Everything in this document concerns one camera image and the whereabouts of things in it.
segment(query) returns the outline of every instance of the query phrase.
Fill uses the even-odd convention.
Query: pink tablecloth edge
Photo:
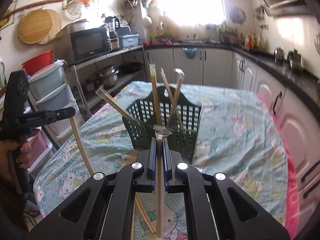
[[[273,120],[273,123],[275,124],[276,129],[278,130],[278,133],[280,134],[280,136],[283,140],[284,148],[287,153],[287,157],[288,157],[288,187],[287,187],[286,212],[285,212],[284,227],[288,230],[290,238],[294,239],[294,237],[297,235],[297,228],[298,228],[298,222],[299,222],[299,207],[300,207],[296,171],[294,169],[290,150],[289,150],[287,142],[282,134],[280,126],[278,125],[277,120],[275,119],[274,115],[271,113],[271,111],[269,110],[269,108],[267,107],[267,105],[265,104],[263,99],[259,95],[257,95],[257,97],[261,100],[261,102],[268,109],[268,112]]]

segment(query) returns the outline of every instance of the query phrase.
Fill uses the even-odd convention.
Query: bright window light
[[[164,13],[182,25],[221,24],[225,20],[222,0],[162,0]]]

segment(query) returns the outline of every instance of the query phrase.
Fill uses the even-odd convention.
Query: wooden cutting board
[[[38,44],[41,44],[41,45],[48,44],[51,41],[53,41],[56,35],[58,34],[58,32],[61,31],[60,15],[56,11],[51,9],[47,9],[45,11],[47,11],[51,16],[52,28],[49,31],[48,35],[45,36],[45,38],[42,41],[38,42]]]
[[[28,13],[20,23],[19,38],[27,44],[42,41],[52,28],[52,19],[46,10]]]

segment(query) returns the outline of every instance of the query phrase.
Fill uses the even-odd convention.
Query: black countertop
[[[309,72],[304,71],[301,74],[297,74],[290,69],[287,61],[284,61],[283,64],[276,64],[275,59],[271,54],[257,50],[240,49],[225,44],[173,43],[172,45],[151,45],[145,49],[176,47],[227,49],[237,52],[243,57],[247,57],[270,73],[285,87],[291,89],[305,103],[320,123],[320,85],[318,84],[318,78]]]

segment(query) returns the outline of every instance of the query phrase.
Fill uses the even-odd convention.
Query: silver screw
[[[216,174],[216,179],[218,180],[224,180],[226,176],[223,173],[217,173]]]
[[[103,174],[101,172],[97,172],[96,174],[93,175],[93,178],[95,180],[103,179]]]
[[[177,167],[180,170],[185,170],[186,168],[188,168],[188,164],[186,164],[186,163],[178,163]]]
[[[132,163],[131,167],[137,170],[142,167],[142,164],[141,163]]]

